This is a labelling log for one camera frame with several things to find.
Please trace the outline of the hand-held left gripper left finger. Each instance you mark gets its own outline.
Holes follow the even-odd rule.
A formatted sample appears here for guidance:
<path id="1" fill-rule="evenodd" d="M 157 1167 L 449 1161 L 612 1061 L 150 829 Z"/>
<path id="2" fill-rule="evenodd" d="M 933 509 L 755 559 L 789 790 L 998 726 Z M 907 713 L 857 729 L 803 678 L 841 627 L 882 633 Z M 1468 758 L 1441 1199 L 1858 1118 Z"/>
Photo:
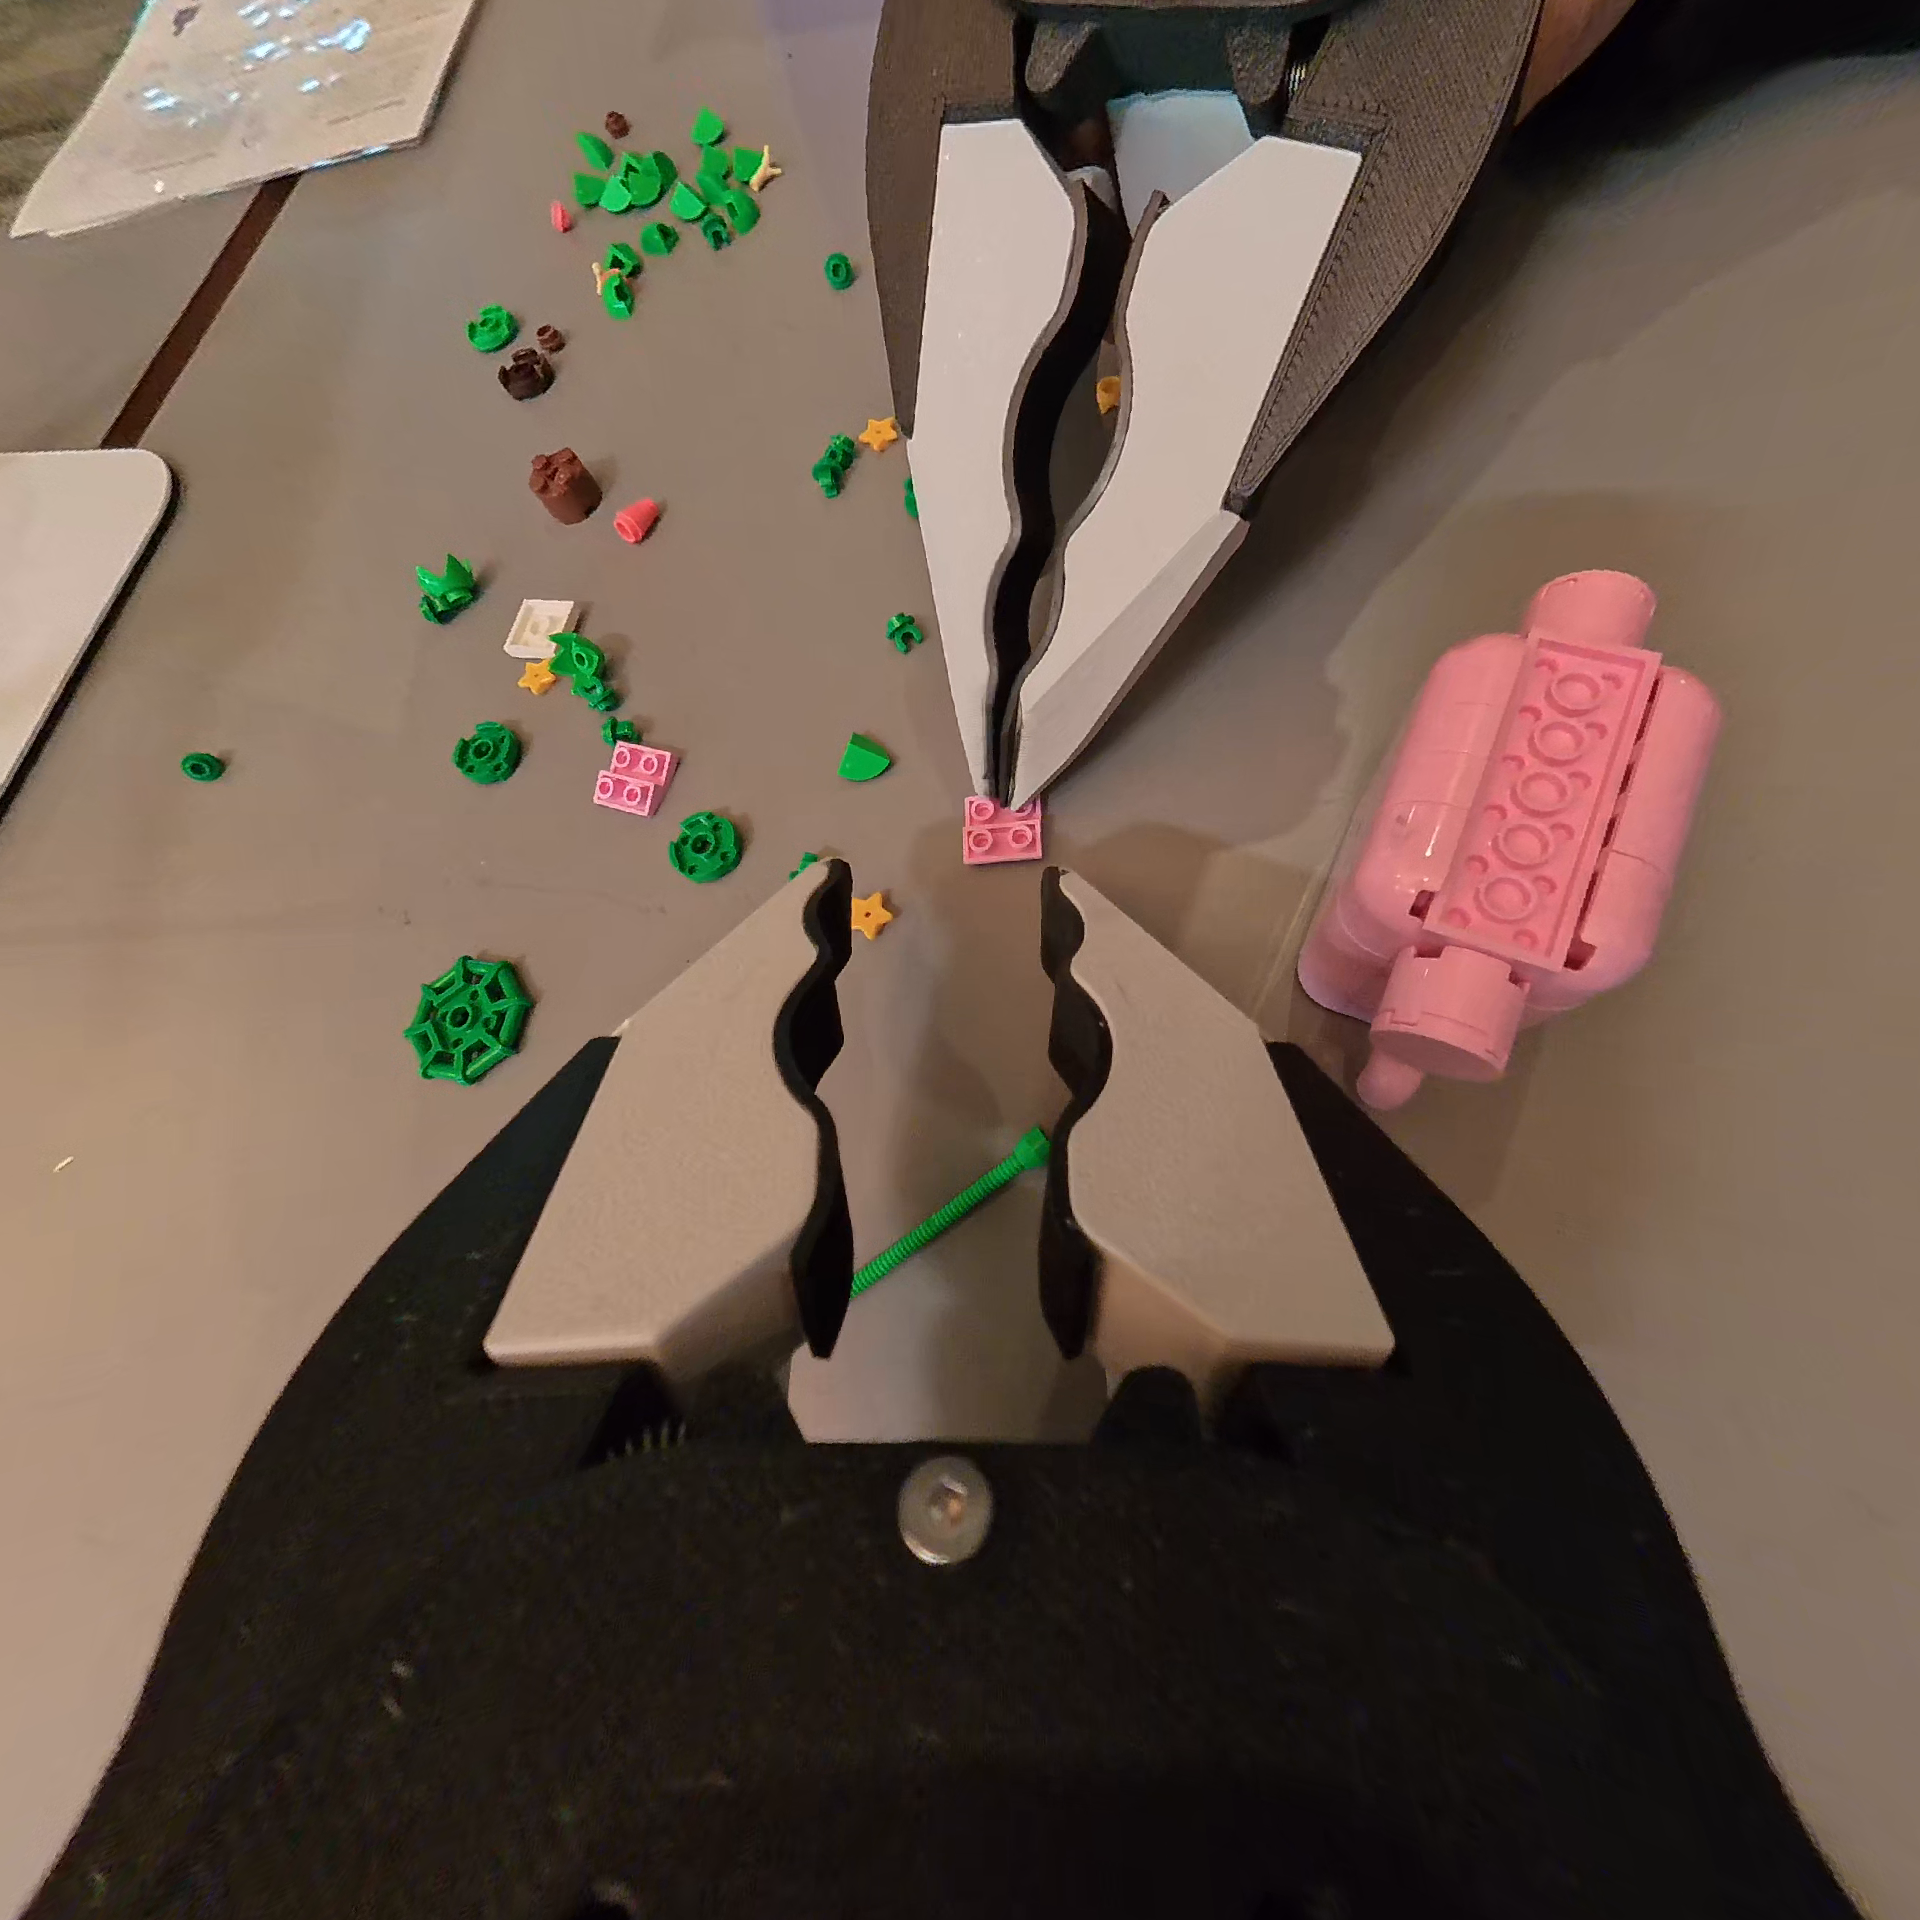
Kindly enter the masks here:
<path id="1" fill-rule="evenodd" d="M 821 1085 L 850 899 L 841 858 L 789 880 L 617 1029 L 488 1331 L 494 1365 L 641 1361 L 689 1389 L 833 1354 L 854 1263 Z"/>

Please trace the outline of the pink toy brick body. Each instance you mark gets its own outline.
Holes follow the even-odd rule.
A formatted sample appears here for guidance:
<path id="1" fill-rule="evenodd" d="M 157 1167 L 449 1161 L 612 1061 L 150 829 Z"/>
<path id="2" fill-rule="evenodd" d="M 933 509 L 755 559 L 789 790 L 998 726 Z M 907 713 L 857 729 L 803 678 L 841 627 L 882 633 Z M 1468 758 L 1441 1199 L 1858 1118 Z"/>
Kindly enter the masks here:
<path id="1" fill-rule="evenodd" d="M 1649 646 L 1656 611 L 1644 578 L 1582 569 L 1433 664 L 1298 955 L 1368 1029 L 1368 1110 L 1497 1082 L 1521 1033 L 1646 967 L 1722 727 Z"/>

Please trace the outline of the green round web plate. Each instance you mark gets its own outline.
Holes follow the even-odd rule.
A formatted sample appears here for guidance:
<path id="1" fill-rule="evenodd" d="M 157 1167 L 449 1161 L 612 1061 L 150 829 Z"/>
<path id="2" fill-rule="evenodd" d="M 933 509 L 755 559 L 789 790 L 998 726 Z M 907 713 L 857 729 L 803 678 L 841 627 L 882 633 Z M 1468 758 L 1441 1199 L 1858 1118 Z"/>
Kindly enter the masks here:
<path id="1" fill-rule="evenodd" d="M 515 962 L 464 953 L 422 983 L 403 1037 L 422 1079 L 470 1089 L 518 1051 L 532 1008 Z"/>

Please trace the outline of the person's right forearm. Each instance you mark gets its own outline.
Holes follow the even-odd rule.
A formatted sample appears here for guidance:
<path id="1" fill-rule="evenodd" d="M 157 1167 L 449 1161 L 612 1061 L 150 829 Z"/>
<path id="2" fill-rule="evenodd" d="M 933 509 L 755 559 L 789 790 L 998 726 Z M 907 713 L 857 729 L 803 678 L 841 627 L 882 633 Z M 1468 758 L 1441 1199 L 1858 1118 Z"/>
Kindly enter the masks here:
<path id="1" fill-rule="evenodd" d="M 1916 3 L 1548 3 L 1517 119 L 1553 152 L 1650 138 L 1770 72 L 1916 43 Z"/>

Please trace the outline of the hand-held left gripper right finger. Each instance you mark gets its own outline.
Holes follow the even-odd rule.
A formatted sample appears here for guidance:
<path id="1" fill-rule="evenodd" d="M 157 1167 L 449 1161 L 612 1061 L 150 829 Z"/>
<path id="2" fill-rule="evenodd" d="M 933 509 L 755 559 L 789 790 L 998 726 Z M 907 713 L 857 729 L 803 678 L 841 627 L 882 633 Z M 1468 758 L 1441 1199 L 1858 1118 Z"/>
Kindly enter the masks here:
<path id="1" fill-rule="evenodd" d="M 1040 1311 L 1107 1379 L 1180 1374 L 1220 1405 L 1264 1362 L 1394 1352 L 1259 1026 L 1081 874 L 1046 866 L 1050 1138 Z"/>

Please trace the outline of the printed paper sheet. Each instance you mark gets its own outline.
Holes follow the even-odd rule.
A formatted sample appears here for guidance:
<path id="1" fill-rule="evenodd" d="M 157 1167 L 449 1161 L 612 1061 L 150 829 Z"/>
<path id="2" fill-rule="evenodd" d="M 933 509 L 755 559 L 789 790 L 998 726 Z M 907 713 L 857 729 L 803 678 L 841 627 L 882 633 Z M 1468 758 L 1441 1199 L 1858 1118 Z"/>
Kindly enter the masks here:
<path id="1" fill-rule="evenodd" d="M 470 3 L 147 5 L 10 233 L 83 233 L 409 149 L 470 14 Z"/>

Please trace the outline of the white stand base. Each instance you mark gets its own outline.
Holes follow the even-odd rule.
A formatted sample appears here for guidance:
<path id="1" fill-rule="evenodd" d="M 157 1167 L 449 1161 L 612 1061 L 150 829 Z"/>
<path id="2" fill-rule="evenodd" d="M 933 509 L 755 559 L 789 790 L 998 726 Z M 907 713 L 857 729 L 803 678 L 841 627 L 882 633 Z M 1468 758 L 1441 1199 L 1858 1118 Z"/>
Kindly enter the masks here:
<path id="1" fill-rule="evenodd" d="M 2 802 L 174 503 L 147 449 L 2 455 Z"/>

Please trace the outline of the green toy rod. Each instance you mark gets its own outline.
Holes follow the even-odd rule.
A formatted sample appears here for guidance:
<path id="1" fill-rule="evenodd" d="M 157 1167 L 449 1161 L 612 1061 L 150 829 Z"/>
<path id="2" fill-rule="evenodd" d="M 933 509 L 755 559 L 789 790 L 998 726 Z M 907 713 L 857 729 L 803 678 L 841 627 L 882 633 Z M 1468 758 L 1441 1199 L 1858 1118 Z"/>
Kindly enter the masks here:
<path id="1" fill-rule="evenodd" d="M 1026 1173 L 1050 1163 L 1050 1137 L 1042 1128 L 1026 1129 L 1012 1153 L 979 1175 L 960 1193 L 941 1202 L 912 1230 L 884 1246 L 873 1259 L 854 1269 L 848 1297 L 854 1302 L 891 1279 L 902 1265 L 920 1258 L 934 1241 L 947 1238 L 968 1217 L 984 1210 L 998 1193 L 1016 1187 Z"/>

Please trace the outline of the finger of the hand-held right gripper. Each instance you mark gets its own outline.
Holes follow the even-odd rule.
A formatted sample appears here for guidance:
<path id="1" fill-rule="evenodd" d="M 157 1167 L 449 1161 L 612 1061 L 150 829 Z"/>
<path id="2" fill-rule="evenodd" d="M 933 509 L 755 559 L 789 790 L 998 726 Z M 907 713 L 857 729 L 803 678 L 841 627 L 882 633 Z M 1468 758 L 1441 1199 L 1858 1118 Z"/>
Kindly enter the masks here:
<path id="1" fill-rule="evenodd" d="M 1122 423 L 1017 693 L 1016 806 L 1091 743 L 1244 541 L 1235 473 L 1357 175 L 1357 152 L 1264 136 L 1142 229 Z"/>
<path id="2" fill-rule="evenodd" d="M 1020 119 L 948 125 L 934 182 L 909 472 L 968 768 L 1008 801 L 1052 454 L 1113 310 L 1125 222 Z"/>

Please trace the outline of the pile of green leaf pieces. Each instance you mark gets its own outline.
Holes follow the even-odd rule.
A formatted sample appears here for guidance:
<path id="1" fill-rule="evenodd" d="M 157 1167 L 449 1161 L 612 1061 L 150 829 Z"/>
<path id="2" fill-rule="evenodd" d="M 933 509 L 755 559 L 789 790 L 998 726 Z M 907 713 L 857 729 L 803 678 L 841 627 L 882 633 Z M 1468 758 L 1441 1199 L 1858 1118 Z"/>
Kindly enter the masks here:
<path id="1" fill-rule="evenodd" d="M 572 138 L 578 157 L 561 199 L 578 221 L 600 222 L 603 246 L 590 277 L 601 311 L 632 321 L 649 264 L 696 247 L 726 251 L 761 222 L 766 191 L 784 176 L 768 142 L 737 138 L 726 115 L 692 112 L 682 149 L 634 146 L 634 121 L 608 112 L 601 129 Z"/>

